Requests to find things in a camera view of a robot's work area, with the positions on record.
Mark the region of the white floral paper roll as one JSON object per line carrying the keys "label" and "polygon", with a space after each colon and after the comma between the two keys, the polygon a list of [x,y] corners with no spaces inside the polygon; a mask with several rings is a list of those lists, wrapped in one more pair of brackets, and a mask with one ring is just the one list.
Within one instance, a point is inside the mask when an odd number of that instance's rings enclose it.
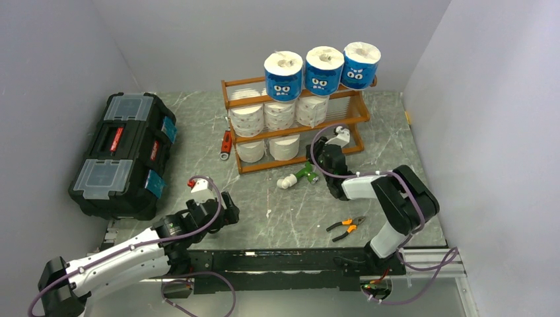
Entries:
{"label": "white floral paper roll", "polygon": [[273,131],[289,129],[295,120],[296,101],[265,102],[263,104],[264,123]]}
{"label": "white floral paper roll", "polygon": [[295,119],[300,125],[315,127],[326,119],[328,96],[308,96],[296,101]]}
{"label": "white floral paper roll", "polygon": [[[261,93],[252,88],[234,91],[231,100],[259,97]],[[245,107],[232,108],[228,111],[230,122],[239,137],[253,137],[264,129],[263,104],[251,104]]]}

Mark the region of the plain white paper roll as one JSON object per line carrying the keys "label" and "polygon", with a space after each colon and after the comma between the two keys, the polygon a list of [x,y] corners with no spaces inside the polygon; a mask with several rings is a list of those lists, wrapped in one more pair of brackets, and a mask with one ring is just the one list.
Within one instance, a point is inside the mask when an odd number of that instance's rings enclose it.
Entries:
{"label": "plain white paper roll", "polygon": [[238,143],[236,145],[236,152],[242,162],[258,162],[265,155],[265,141],[261,139],[254,142]]}

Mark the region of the blue paper roll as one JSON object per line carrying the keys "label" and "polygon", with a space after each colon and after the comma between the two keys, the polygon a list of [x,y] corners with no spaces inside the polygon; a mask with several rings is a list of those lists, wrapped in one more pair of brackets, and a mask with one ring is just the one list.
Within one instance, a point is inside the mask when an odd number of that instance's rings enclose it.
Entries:
{"label": "blue paper roll", "polygon": [[298,53],[272,53],[263,64],[267,95],[278,102],[296,100],[302,92],[303,66],[303,59]]}
{"label": "blue paper roll", "polygon": [[352,90],[364,90],[374,82],[381,58],[380,50],[366,42],[352,42],[345,46],[341,84]]}
{"label": "blue paper roll", "polygon": [[312,48],[304,66],[305,89],[316,96],[333,94],[338,90],[344,63],[344,55],[333,47]]}

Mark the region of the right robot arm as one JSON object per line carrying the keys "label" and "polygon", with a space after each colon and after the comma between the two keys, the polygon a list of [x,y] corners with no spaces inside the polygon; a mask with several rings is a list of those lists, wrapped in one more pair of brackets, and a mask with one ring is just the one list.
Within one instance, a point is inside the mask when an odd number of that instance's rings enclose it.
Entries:
{"label": "right robot arm", "polygon": [[306,146],[306,158],[323,175],[331,195],[341,201],[375,199],[386,222],[364,247],[364,265],[372,274],[440,211],[437,198],[408,165],[359,175],[349,170],[342,146],[319,137]]}

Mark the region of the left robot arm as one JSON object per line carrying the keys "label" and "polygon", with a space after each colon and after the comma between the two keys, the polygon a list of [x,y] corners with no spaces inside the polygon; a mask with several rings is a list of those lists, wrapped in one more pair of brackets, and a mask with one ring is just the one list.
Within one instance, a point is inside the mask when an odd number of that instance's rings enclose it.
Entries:
{"label": "left robot arm", "polygon": [[87,301],[151,277],[181,277],[198,267],[191,245],[239,221],[228,192],[167,215],[137,236],[78,260],[52,258],[38,282],[45,316],[80,316]]}

